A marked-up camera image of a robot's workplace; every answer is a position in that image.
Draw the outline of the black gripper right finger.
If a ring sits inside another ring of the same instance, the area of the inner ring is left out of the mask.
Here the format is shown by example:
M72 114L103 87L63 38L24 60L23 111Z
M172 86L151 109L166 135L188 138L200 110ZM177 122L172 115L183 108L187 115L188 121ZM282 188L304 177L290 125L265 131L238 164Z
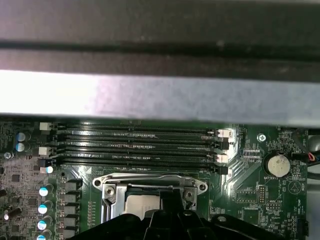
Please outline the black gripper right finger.
M178 190L172 191L173 210L186 240L276 240L278 235L227 214L216 214L211 220L184 209Z

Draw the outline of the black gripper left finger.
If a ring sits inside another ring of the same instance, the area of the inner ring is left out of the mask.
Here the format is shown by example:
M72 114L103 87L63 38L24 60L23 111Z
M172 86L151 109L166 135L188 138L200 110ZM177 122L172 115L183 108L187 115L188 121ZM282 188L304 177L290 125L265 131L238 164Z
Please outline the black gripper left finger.
M161 209L141 220L132 213L111 220L72 237L73 240L168 240L171 237L173 215L177 211L177 191L160 192Z

